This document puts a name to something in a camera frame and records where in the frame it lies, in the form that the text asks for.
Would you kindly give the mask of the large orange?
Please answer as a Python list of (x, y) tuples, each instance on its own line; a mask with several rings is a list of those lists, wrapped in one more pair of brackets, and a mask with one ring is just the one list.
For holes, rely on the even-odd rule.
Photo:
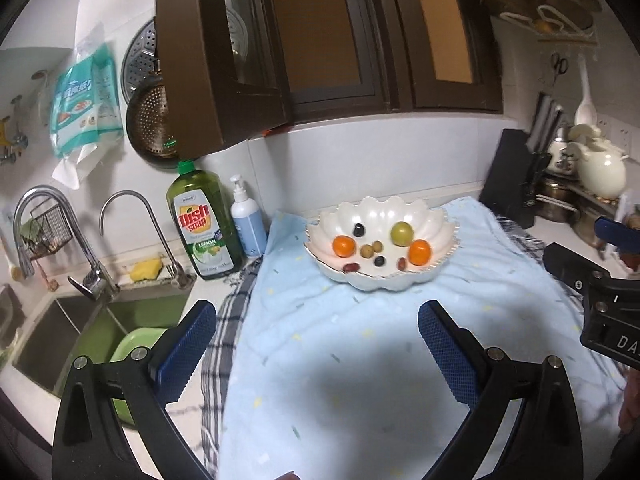
[(409, 246), (408, 260), (413, 266), (426, 266), (430, 262), (432, 248), (427, 240), (414, 240)]

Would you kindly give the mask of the cream ceramic teapot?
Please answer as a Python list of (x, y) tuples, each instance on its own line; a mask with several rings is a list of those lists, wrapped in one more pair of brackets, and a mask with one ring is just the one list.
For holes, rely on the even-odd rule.
[(574, 158), (578, 178), (595, 196), (615, 200), (626, 188), (627, 157), (596, 126), (579, 124), (570, 128), (566, 152)]

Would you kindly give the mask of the steel pot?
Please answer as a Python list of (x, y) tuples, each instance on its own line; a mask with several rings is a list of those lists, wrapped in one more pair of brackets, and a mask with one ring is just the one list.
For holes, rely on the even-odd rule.
[(578, 195), (562, 182), (542, 178), (536, 187), (536, 215), (556, 222), (570, 223), (577, 214)]

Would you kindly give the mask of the steel sink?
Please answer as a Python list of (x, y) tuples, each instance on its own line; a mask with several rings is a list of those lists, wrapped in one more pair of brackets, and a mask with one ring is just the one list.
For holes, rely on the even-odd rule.
[(13, 366), (59, 396), (76, 356), (107, 362), (137, 328), (177, 325), (189, 294), (165, 284), (123, 289), (109, 304), (81, 295), (56, 297), (18, 350)]

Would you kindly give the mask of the checkered dish cloth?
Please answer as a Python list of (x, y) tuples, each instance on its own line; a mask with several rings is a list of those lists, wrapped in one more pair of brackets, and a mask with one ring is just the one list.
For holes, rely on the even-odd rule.
[(251, 261), (237, 276), (224, 279), (224, 284), (231, 285), (232, 289), (217, 309), (216, 332), (203, 356), (201, 444), (204, 468), (213, 479), (218, 476), (224, 404), (233, 359), (261, 266), (262, 258), (258, 258)]

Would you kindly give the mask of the black knife block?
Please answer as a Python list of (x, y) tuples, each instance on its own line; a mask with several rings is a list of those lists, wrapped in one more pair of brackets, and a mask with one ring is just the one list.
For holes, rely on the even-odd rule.
[(502, 130), (480, 192), (482, 204), (524, 230), (535, 223), (536, 186), (551, 160), (549, 145), (563, 116), (563, 107), (539, 92), (529, 131)]

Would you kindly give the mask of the white rice spoon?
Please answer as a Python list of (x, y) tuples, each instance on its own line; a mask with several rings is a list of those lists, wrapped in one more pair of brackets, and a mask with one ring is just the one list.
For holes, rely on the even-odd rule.
[(597, 125), (598, 116), (591, 96), (586, 58), (582, 53), (577, 55), (577, 65), (579, 70), (580, 86), (582, 87), (582, 99), (576, 108), (574, 116), (575, 124), (594, 127)]

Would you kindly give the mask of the tall chrome faucet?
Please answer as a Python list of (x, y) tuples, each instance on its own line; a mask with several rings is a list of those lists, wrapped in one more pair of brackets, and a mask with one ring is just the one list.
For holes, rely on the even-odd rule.
[[(51, 202), (52, 206), (24, 221), (27, 207), (36, 200), (41, 200), (43, 205)], [(76, 240), (88, 262), (89, 271), (81, 280), (69, 275), (67, 281), (94, 302), (111, 301), (118, 295), (118, 285), (81, 231), (70, 201), (54, 186), (37, 185), (21, 196), (14, 209), (12, 229), (18, 265), (25, 278), (35, 274), (34, 263), (37, 260), (54, 255), (70, 240)]]

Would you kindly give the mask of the yellow sponge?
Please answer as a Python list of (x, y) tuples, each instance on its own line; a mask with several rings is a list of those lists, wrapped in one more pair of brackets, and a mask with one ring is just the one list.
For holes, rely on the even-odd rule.
[(139, 261), (129, 271), (130, 280), (134, 283), (155, 281), (163, 267), (163, 261), (160, 257)]

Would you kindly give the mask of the light blue towel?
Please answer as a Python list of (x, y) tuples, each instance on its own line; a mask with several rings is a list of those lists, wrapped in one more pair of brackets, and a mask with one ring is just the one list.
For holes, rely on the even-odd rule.
[(326, 278), (304, 249), (304, 219), (278, 214), (233, 359), (220, 437), (221, 479), (417, 479), (466, 412), (418, 330), (437, 300), (484, 346), (566, 366), (585, 475), (618, 437), (624, 380), (579, 341), (577, 301), (541, 263), (544, 243), (472, 198), (446, 207), (460, 248), (433, 281), (360, 292)]

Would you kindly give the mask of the green round fruit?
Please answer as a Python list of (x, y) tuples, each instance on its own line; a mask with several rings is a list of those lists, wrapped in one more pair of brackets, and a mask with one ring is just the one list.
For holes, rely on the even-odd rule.
[(398, 247), (408, 247), (414, 239), (413, 227), (408, 222), (398, 221), (390, 230), (390, 240)]

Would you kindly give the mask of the white scalloped bowl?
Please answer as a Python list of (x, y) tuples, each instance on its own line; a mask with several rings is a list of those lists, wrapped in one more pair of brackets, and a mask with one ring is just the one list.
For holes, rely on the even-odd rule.
[(363, 292), (401, 292), (434, 280), (459, 247), (445, 209), (399, 196), (343, 202), (306, 227), (305, 249), (322, 273)]

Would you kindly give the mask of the black scissors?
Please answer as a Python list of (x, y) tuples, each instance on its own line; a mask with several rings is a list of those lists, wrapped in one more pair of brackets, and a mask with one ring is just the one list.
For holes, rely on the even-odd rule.
[(567, 73), (570, 63), (568, 62), (568, 59), (565, 56), (560, 55), (559, 52), (552, 53), (550, 63), (553, 72), (552, 84), (556, 84), (558, 79)]

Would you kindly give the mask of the small orange mandarin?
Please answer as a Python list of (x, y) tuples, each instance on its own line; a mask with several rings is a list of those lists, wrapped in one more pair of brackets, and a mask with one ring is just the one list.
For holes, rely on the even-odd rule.
[(350, 258), (355, 255), (357, 244), (352, 237), (339, 235), (332, 240), (332, 249), (337, 257)]

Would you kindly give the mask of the green dish soap bottle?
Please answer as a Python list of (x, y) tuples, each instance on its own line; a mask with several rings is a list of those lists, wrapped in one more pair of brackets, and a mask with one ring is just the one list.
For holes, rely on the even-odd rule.
[(166, 200), (196, 274), (208, 281), (239, 271), (244, 252), (219, 177), (193, 160), (180, 160), (177, 171)]

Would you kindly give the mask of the blue pump soap bottle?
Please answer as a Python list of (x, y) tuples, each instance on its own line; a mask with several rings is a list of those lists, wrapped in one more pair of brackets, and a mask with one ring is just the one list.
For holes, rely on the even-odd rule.
[(262, 221), (262, 212), (256, 200), (247, 193), (240, 174), (230, 178), (233, 185), (231, 217), (245, 252), (250, 258), (261, 257), (267, 247), (267, 232)]

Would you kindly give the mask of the brown perforated pan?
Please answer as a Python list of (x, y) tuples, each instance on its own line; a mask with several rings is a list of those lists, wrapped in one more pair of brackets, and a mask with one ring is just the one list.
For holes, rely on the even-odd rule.
[(177, 165), (177, 140), (170, 131), (160, 72), (149, 74), (134, 90), (127, 108), (126, 133), (132, 148), (149, 164), (160, 168)]

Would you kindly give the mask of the teal plastic bag pack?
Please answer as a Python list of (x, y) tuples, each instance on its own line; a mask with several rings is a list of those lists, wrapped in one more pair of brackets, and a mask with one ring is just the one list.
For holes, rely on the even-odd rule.
[(124, 135), (117, 72), (108, 44), (83, 44), (56, 81), (49, 136), (52, 178), (77, 190)]

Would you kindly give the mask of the metal steamer plate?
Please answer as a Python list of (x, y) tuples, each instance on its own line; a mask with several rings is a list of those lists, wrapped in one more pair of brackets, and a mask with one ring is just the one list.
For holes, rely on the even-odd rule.
[(139, 84), (155, 70), (156, 55), (155, 18), (151, 18), (134, 35), (122, 60), (120, 86), (126, 103), (130, 102)]

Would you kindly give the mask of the dark wooden wall cabinet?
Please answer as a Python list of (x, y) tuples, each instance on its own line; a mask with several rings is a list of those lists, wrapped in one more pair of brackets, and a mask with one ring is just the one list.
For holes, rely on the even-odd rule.
[(503, 110), (477, 0), (155, 0), (177, 153), (302, 122)]

